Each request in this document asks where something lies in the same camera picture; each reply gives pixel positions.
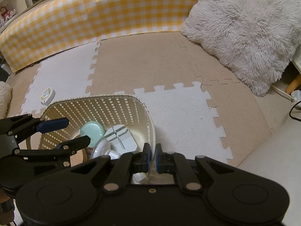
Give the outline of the white square box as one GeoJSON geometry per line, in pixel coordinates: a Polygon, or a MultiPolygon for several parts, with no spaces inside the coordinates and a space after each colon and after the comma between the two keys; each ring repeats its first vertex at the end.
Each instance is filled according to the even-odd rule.
{"type": "Polygon", "coordinates": [[[138,150],[138,145],[132,134],[123,124],[110,127],[105,132],[105,138],[109,142],[111,149],[119,154],[135,152],[138,150]]]}

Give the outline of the mint green round lid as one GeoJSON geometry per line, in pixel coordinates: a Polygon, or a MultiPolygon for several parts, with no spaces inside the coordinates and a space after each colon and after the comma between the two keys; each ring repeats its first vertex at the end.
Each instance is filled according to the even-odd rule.
{"type": "Polygon", "coordinates": [[[97,142],[102,139],[105,134],[103,126],[96,121],[89,121],[80,129],[80,136],[88,136],[90,138],[89,148],[95,147],[97,142]]]}

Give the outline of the white round dish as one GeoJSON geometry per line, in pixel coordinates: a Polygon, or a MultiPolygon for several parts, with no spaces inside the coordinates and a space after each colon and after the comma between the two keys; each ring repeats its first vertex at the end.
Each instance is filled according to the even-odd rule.
{"type": "Polygon", "coordinates": [[[121,154],[111,149],[107,139],[102,139],[98,141],[96,146],[93,148],[91,159],[100,156],[109,156],[112,160],[115,160],[115,159],[119,159],[121,154]]]}

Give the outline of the cream perforated plastic basket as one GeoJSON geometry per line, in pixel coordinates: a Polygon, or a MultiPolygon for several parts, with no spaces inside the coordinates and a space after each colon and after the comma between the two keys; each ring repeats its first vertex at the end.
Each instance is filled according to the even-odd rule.
{"type": "Polygon", "coordinates": [[[90,121],[98,122],[105,130],[121,128],[135,140],[136,151],[149,143],[155,151],[156,134],[146,105],[131,95],[99,95],[71,98],[50,104],[42,113],[45,120],[66,117],[69,125],[65,129],[42,134],[38,148],[55,148],[57,144],[80,136],[80,128],[90,121]]]}

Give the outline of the brown cork coaster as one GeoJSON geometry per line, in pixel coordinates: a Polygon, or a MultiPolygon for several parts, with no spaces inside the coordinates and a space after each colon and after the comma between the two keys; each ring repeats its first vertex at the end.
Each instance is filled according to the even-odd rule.
{"type": "Polygon", "coordinates": [[[78,150],[76,154],[70,156],[71,167],[82,164],[88,160],[85,149],[78,150]]]}

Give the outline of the white foam mat tile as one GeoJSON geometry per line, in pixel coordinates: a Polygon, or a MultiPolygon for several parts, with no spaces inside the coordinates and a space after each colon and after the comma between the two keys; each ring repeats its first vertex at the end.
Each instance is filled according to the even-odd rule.
{"type": "Polygon", "coordinates": [[[92,64],[96,62],[94,57],[98,55],[99,46],[97,42],[84,44],[41,61],[21,106],[21,114],[40,115],[45,108],[40,96],[47,88],[54,90],[54,102],[88,96],[86,88],[92,83],[89,76],[94,73],[92,64]]]}
{"type": "Polygon", "coordinates": [[[181,153],[187,159],[204,155],[223,163],[233,158],[230,147],[222,146],[226,134],[223,127],[216,126],[218,113],[208,106],[211,96],[202,91],[200,82],[193,82],[190,87],[176,83],[173,89],[154,89],[134,89],[134,96],[146,105],[155,126],[156,141],[165,152],[181,153]]]}

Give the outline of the cream fleece blanket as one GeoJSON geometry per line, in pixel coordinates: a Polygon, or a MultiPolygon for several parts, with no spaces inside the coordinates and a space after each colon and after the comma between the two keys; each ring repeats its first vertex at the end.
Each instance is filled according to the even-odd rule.
{"type": "Polygon", "coordinates": [[[0,119],[4,119],[7,116],[11,98],[12,88],[7,83],[0,81],[0,119]]]}

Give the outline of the white foam mat tile left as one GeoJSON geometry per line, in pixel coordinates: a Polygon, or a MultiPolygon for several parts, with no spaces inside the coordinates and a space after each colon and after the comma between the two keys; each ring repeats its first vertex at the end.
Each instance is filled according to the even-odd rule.
{"type": "Polygon", "coordinates": [[[40,96],[47,88],[54,90],[54,102],[88,96],[86,88],[92,83],[89,76],[94,73],[92,64],[96,62],[94,57],[98,55],[99,46],[97,42],[84,44],[41,61],[21,106],[21,114],[40,115],[45,108],[40,96]]]}

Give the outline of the yellow gingham padded bumper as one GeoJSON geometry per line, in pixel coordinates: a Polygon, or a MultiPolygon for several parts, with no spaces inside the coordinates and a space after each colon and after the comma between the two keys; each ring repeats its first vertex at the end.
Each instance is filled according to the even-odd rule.
{"type": "Polygon", "coordinates": [[[177,32],[197,0],[46,0],[1,33],[13,71],[64,50],[120,36],[177,32]]]}

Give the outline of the wooden furniture leg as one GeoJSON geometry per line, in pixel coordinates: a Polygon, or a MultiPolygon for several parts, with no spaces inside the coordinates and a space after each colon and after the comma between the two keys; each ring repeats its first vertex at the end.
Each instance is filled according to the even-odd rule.
{"type": "Polygon", "coordinates": [[[285,89],[287,94],[291,94],[301,84],[301,75],[299,74],[285,89]]]}

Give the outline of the fluffy white pillow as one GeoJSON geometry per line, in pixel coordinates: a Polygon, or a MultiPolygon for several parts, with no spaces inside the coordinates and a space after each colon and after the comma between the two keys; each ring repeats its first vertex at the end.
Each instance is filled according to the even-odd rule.
{"type": "Polygon", "coordinates": [[[264,96],[300,45],[300,0],[198,0],[181,33],[264,96]]]}

